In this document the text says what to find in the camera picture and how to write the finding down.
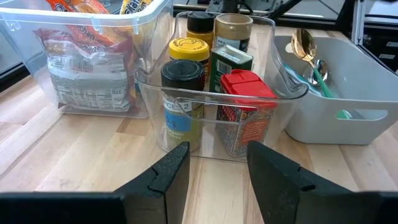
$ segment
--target clear plastic container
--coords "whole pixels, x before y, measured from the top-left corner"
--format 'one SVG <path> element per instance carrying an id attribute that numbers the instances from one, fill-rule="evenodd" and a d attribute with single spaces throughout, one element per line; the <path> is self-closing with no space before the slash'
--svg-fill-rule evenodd
<path id="1" fill-rule="evenodd" d="M 177 15 L 172 39 L 185 37 L 188 13 L 182 12 Z M 241 136 L 245 135 L 245 131 L 250 132 L 251 129 L 258 127 L 253 122 L 257 119 L 259 112 L 261 112 L 261 105 L 265 103 L 276 104 L 276 108 L 273 109 L 273 116 L 268 121 L 267 128 L 263 130 L 264 137 L 260 138 L 265 145 L 275 146 L 279 135 L 295 112 L 298 102 L 307 94 L 308 86 L 295 83 L 285 73 L 281 73 L 284 71 L 282 69 L 283 66 L 273 42 L 274 21 L 256 16 L 252 16 L 252 18 L 254 24 L 248 50 L 248 54 L 254 56 L 252 71 L 272 89 L 278 99 L 164 87 L 162 86 L 160 69 L 170 60 L 167 46 L 160 56 L 160 60 L 156 62 L 151 70 L 140 69 L 136 73 L 139 87 L 149 112 L 152 130 L 157 136 L 157 143 L 161 149 L 165 151 L 171 150 L 177 143 L 175 140 L 176 135 L 177 137 L 179 135 L 179 133 L 175 134 L 167 129 L 164 103 L 171 103 L 179 107 L 179 109 L 174 108 L 174 111 L 179 111 L 183 115 L 179 119 L 192 122 L 191 125 L 195 125 L 195 127 L 197 125 L 202 127 L 201 133 L 196 133 L 196 136 L 191 136 L 189 139 L 193 156 L 232 161 L 246 160 L 245 145 L 247 140 L 250 139 L 250 133 L 246 135 L 246 138 Z M 194 118 L 190 113 L 184 111 L 183 107 L 187 104 L 204 105 L 204 117 Z M 254 113 L 251 113 L 246 119 L 241 121 L 225 121 L 217 116 L 217 111 L 221 106 L 232 110 L 254 111 Z M 238 146 L 239 150 L 231 150 L 231 146 Z"/>
<path id="2" fill-rule="evenodd" d="M 7 41 L 62 112 L 146 118 L 148 113 L 135 88 L 137 83 L 134 72 L 138 67 L 150 69 L 167 45 L 172 36 L 172 7 L 172 0 L 154 0 L 143 11 L 135 14 L 89 14 L 64 12 L 62 7 L 58 8 L 61 11 L 53 11 L 46 0 L 0 0 L 0 20 Z M 65 51 L 67 53 L 62 53 L 63 55 L 50 54 L 49 48 L 44 47 L 40 36 L 42 33 L 38 34 L 38 30 L 73 34 L 71 27 L 82 29 L 82 34 L 91 35 L 90 37 L 106 37 L 110 29 L 123 30 L 128 46 L 121 47 L 123 59 L 115 62 L 116 65 L 110 65 L 112 68 L 108 64 L 97 67 L 101 63 L 100 59 L 105 63 L 109 61 L 107 57 L 113 55 L 109 54 L 106 47 L 92 50 L 98 43 L 93 44 L 88 39 L 85 39 L 86 45 L 79 42 L 76 49 L 90 47 L 94 54 L 89 56 L 82 57 L 78 50 Z M 68 43 L 77 43 L 73 37 Z M 55 49 L 65 47 L 57 43 L 58 45 L 53 45 Z M 84 62 L 72 67 L 72 59 L 76 55 Z M 59 68 L 55 71 L 49 69 L 49 62 L 56 64 L 57 60 L 62 61 L 60 68 L 66 72 L 59 72 Z M 86 66 L 90 64 L 95 65 L 94 69 Z"/>

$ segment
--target wood grain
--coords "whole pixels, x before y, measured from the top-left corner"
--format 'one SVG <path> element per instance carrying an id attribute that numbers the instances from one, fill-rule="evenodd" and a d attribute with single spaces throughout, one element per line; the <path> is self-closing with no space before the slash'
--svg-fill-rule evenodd
<path id="1" fill-rule="evenodd" d="M 304 144 L 283 132 L 275 150 L 351 190 L 397 190 L 397 146 L 395 124 L 368 146 Z M 0 191 L 112 191 L 164 155 L 148 119 L 60 114 L 32 77 L 0 93 Z M 192 157 L 183 222 L 263 223 L 249 179 L 245 163 Z"/>

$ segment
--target black lid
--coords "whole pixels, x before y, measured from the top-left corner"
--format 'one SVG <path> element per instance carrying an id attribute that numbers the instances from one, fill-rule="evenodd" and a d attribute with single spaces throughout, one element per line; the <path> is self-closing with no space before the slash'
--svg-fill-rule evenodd
<path id="1" fill-rule="evenodd" d="M 214 15 L 208 12 L 191 12 L 188 14 L 187 29 L 196 33 L 208 33 L 214 28 Z"/>
<path id="2" fill-rule="evenodd" d="M 203 91 L 205 68 L 193 60 L 171 60 L 162 67 L 162 86 Z"/>

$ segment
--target red lid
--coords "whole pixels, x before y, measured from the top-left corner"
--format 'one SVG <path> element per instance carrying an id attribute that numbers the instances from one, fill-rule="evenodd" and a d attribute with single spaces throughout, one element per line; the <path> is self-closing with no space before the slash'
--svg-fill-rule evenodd
<path id="1" fill-rule="evenodd" d="M 272 90 L 255 74 L 247 70 L 234 69 L 231 74 L 221 76 L 221 86 L 225 93 L 241 96 L 258 96 L 277 99 Z M 235 103 L 242 105 L 258 105 L 275 108 L 277 103 L 265 100 L 239 99 Z"/>

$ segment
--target green handle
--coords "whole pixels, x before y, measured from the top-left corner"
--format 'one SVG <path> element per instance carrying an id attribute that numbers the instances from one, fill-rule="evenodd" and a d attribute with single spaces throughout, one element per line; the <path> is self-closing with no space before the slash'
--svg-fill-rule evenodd
<path id="1" fill-rule="evenodd" d="M 335 96 L 333 95 L 333 93 L 329 90 L 328 86 L 326 85 L 326 83 L 323 81 L 322 76 L 319 74 L 318 69 L 314 68 L 313 72 L 318 80 L 318 83 L 321 86 L 322 92 L 323 92 L 323 96 L 327 97 L 327 98 L 334 98 Z M 337 118 L 339 119 L 350 119 L 350 117 L 346 114 L 346 112 L 344 110 L 341 110 L 337 113 Z"/>

